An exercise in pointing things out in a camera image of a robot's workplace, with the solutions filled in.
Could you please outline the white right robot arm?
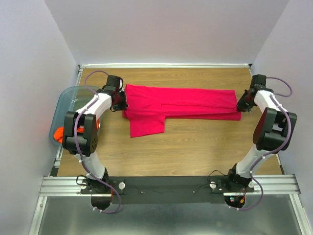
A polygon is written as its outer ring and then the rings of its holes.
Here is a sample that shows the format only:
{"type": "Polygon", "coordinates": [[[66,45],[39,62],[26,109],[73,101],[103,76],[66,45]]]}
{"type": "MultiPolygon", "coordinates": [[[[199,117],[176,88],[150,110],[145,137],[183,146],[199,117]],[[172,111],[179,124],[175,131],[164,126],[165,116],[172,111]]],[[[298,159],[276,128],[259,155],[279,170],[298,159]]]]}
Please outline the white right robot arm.
{"type": "Polygon", "coordinates": [[[289,94],[278,94],[266,87],[269,77],[261,74],[252,76],[248,90],[237,103],[240,112],[251,111],[254,106],[262,112],[253,133],[253,145],[246,156],[228,172],[225,187],[235,192],[247,188],[254,173],[271,156],[288,148],[297,121],[297,115],[287,111],[278,102],[276,96],[289,97],[289,94]]]}

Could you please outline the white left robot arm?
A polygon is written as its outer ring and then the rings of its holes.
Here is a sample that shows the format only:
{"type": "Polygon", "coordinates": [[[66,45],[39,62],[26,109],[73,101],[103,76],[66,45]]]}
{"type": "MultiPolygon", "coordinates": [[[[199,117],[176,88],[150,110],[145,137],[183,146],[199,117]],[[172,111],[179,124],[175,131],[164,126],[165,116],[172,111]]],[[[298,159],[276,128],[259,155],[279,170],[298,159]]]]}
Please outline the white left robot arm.
{"type": "Polygon", "coordinates": [[[76,111],[68,111],[64,117],[62,146],[76,156],[86,172],[88,186],[97,193],[111,189],[107,169],[100,163],[96,153],[98,145],[98,120],[107,111],[124,111],[128,105],[123,79],[108,75],[106,84],[98,90],[89,86],[92,99],[76,111]]]}

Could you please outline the pink t-shirt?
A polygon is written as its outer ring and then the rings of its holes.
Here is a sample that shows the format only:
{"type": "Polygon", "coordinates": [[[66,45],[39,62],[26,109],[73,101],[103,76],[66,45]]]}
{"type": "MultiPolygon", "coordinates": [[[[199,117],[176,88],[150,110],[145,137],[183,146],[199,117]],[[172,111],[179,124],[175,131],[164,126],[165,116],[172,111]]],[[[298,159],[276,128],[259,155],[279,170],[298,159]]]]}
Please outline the pink t-shirt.
{"type": "Polygon", "coordinates": [[[163,133],[167,118],[240,121],[234,90],[160,88],[126,85],[132,138],[163,133]]]}

